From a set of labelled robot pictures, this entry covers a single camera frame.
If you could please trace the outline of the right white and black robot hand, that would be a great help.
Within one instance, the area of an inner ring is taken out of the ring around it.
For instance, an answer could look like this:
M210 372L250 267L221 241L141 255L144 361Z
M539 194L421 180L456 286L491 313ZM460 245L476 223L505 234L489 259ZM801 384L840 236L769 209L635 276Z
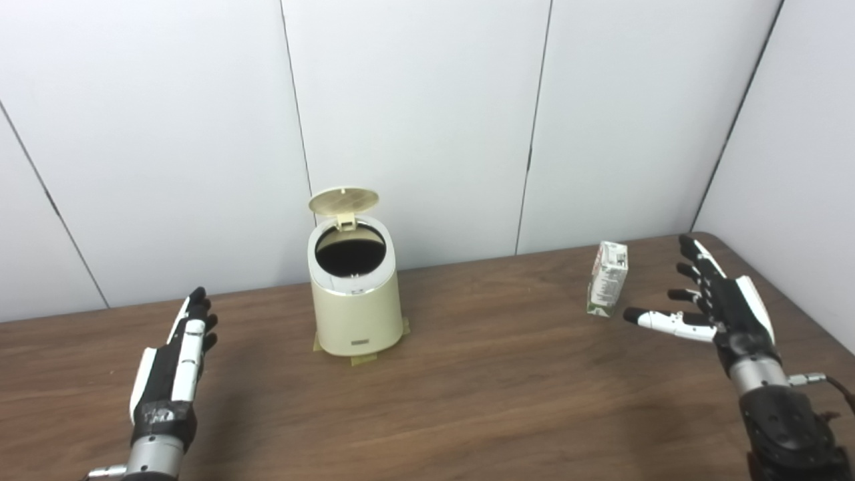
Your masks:
M625 321L687 340L715 346L726 376L743 391L761 385L784 385L781 355L772 319L751 277L728 277L696 238L678 238L686 263L676 265L696 289L669 289L667 296L686 301L696 313L628 307Z

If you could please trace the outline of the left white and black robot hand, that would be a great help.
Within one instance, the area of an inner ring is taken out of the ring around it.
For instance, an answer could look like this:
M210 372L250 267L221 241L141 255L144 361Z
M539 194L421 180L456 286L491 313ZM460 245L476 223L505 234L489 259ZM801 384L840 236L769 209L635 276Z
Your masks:
M211 307L205 288L197 287L184 299L165 344L144 350L129 405L132 444L171 436L189 450L198 427L196 386L205 356L218 341Z

